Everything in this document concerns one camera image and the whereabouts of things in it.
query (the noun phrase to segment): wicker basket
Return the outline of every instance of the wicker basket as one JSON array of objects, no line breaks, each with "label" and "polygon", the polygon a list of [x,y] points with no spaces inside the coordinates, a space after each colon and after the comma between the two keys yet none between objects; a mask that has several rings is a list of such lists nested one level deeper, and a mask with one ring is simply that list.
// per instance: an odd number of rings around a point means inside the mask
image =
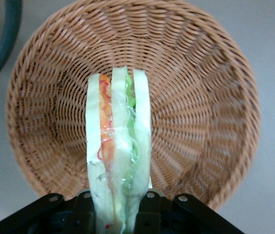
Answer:
[{"label": "wicker basket", "polygon": [[250,66],[210,15],[182,1],[81,0],[53,14],[23,48],[7,96],[16,160],[40,194],[88,187],[87,80],[146,70],[153,186],[218,208],[246,175],[258,141]]}]

